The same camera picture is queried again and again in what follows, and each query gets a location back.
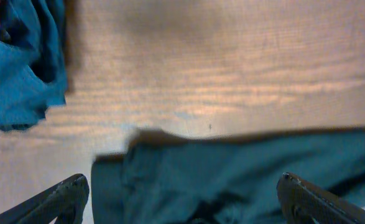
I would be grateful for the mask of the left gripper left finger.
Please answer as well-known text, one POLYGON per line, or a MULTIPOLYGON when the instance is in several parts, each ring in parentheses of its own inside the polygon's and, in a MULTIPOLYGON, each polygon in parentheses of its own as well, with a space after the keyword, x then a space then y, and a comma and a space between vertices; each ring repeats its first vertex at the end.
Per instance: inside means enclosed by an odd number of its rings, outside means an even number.
POLYGON ((0 224, 81 224, 90 189, 75 174, 0 214, 0 224))

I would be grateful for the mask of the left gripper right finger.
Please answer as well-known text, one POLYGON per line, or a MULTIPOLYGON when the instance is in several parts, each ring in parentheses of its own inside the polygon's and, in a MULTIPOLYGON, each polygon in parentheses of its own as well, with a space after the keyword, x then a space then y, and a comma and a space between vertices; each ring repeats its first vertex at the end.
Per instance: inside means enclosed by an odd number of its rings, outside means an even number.
POLYGON ((365 224, 365 210, 285 172, 277 197, 288 224, 365 224))

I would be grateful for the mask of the black polo shirt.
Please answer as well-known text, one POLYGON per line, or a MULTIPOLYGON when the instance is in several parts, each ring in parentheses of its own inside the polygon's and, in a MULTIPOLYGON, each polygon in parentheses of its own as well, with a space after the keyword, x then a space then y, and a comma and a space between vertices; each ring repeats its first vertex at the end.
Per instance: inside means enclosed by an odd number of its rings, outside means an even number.
POLYGON ((284 223, 291 172, 365 206, 365 129, 187 139, 145 130, 91 168, 95 223, 284 223))

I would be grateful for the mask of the navy folded shirt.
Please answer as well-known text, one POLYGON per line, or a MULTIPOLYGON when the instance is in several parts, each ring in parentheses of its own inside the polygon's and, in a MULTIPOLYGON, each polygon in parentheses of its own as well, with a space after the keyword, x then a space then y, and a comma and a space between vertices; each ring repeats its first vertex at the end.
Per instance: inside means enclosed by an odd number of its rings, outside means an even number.
POLYGON ((65 104, 63 0, 0 1, 0 130, 25 130, 65 104))

